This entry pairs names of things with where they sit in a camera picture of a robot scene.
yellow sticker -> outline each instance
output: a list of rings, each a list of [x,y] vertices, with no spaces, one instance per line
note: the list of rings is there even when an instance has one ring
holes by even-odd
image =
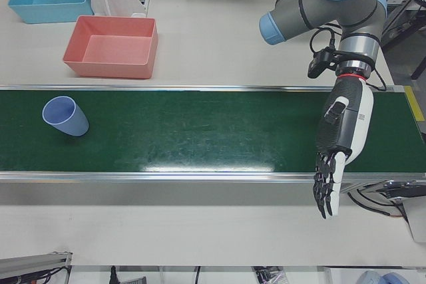
[[[425,117],[420,109],[419,103],[415,98],[413,88],[411,86],[404,86],[405,95],[407,96],[408,103],[410,104],[411,111],[413,112],[416,121],[425,121]]]

floor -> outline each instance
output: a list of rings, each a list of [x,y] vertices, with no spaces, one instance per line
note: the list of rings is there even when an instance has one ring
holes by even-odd
[[[426,114],[426,72],[417,80],[410,76],[426,55],[426,31],[418,31],[396,47],[385,52],[386,62],[395,84],[412,86],[423,114]],[[419,129],[426,134],[426,121],[418,122]]]

pink bin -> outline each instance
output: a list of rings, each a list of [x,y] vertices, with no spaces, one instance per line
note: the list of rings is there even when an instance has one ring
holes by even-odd
[[[152,76],[158,35],[155,19],[80,16],[64,63],[80,76]]]

metal bracket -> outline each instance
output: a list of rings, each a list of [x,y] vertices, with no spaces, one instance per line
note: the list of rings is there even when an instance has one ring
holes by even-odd
[[[0,279],[18,277],[60,267],[71,267],[72,256],[73,254],[69,252],[54,252],[45,255],[0,259]]]

cable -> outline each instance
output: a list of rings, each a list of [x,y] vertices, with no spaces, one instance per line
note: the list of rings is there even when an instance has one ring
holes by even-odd
[[[361,208],[366,209],[368,211],[379,213],[381,215],[386,215],[386,216],[389,216],[389,217],[403,217],[402,215],[393,215],[393,214],[390,214],[389,212],[382,211],[382,210],[379,210],[379,209],[374,209],[374,208],[371,208],[369,206],[366,206],[366,205],[362,204],[361,202],[359,202],[358,200],[356,200],[350,192],[348,192],[347,195],[349,196],[349,198],[352,200],[353,203],[355,203],[356,205],[358,205]]]
[[[318,27],[317,29],[318,30],[312,35],[311,40],[309,41],[309,48],[311,49],[312,53],[316,54],[316,53],[319,52],[319,51],[315,51],[314,50],[313,42],[314,42],[315,37],[319,33],[322,33],[323,31],[330,32],[331,39],[330,39],[330,42],[329,42],[329,46],[330,46],[330,48],[332,48],[334,50],[335,49],[334,48],[334,43],[335,43],[335,34],[336,34],[336,32],[333,29],[329,28],[329,27]]]
[[[383,193],[380,193],[381,196],[383,196],[385,199],[387,199],[386,195]],[[398,211],[401,212],[402,216],[404,217],[404,220],[409,224],[407,213],[405,212],[404,205],[403,204],[396,204],[394,201],[391,201],[392,204],[395,205],[395,207],[398,209]]]
[[[197,266],[197,275],[195,276],[195,284],[198,284],[198,276],[200,275],[201,266]]]
[[[392,31],[392,30],[395,30],[395,29],[401,28],[402,26],[404,26],[404,25],[405,25],[405,24],[407,24],[407,23],[412,23],[412,22],[413,22],[413,20],[415,20],[415,19],[416,19],[416,17],[417,17],[417,15],[419,14],[419,12],[420,12],[421,8],[423,8],[423,7],[424,7],[424,2],[425,2],[425,0],[420,0],[420,2],[423,2],[423,3],[420,3],[420,4],[419,4],[419,8],[418,8],[418,10],[416,11],[415,15],[414,15],[414,16],[412,16],[412,18],[408,19],[406,22],[404,22],[404,23],[402,23],[402,24],[400,24],[400,25],[398,25],[398,26],[396,26],[396,27],[390,28],[388,31],[386,31],[386,33],[390,32],[390,31]]]
[[[62,271],[63,269],[66,269],[68,274],[70,273],[70,269],[68,267],[58,267],[56,269],[49,269],[46,271],[38,271],[34,273],[28,273],[21,276],[14,276],[10,277],[8,279],[0,279],[1,284],[16,284],[16,283],[30,283],[32,281],[37,281],[44,279],[45,281],[43,284],[48,283],[51,280],[51,277]]]
[[[116,272],[115,266],[111,266],[109,284],[120,284],[120,281],[118,280],[118,277],[117,277],[117,272]]]
[[[377,202],[377,201],[375,201],[375,200],[373,200],[373,199],[370,199],[370,198],[368,198],[367,196],[365,196],[364,194],[362,194],[362,192],[361,192],[359,189],[357,189],[357,192],[358,192],[358,194],[359,194],[360,196],[362,196],[364,199],[366,199],[367,201],[370,201],[371,203],[377,204],[378,206],[395,206],[395,205],[393,205],[393,204],[384,204],[384,203]]]
[[[381,77],[381,75],[379,74],[379,71],[377,71],[377,69],[376,69],[376,68],[374,68],[373,72],[375,72],[375,73],[376,73],[376,75],[379,77],[379,79],[380,79],[380,81],[381,81],[381,83],[382,83],[382,85],[383,85],[383,88],[379,88],[378,86],[375,86],[374,84],[371,84],[371,83],[366,82],[367,86],[370,86],[371,88],[374,88],[375,90],[378,90],[378,91],[382,91],[382,92],[387,91],[387,86],[386,86],[386,84],[385,84],[384,79],[383,79],[383,78]]]
[[[341,30],[341,27],[337,23],[326,23],[325,26],[335,27]]]

